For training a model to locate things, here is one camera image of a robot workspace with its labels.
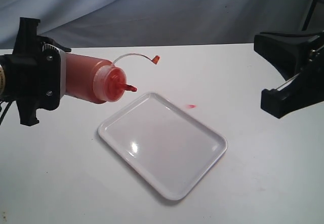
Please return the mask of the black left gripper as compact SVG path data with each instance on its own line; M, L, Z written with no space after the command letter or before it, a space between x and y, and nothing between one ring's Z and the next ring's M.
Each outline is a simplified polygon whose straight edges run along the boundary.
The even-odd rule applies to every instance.
M71 49L37 34L39 19L21 17L13 52L5 55L5 102L20 123L39 123L38 109L55 110L66 93L66 55Z

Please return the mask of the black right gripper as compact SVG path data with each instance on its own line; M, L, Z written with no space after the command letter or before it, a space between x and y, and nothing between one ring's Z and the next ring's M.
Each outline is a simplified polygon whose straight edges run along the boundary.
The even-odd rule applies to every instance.
M323 31L261 32L254 36L254 51L287 80L261 92L260 107L280 119L323 102Z

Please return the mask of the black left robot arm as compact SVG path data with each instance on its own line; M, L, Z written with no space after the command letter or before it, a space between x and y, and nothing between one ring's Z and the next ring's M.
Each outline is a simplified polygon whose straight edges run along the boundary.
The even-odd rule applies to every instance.
M39 19L21 17L13 52L1 56L1 108L4 119L13 102L20 123L39 123L38 109L55 110L66 93L66 57L71 49L37 34Z

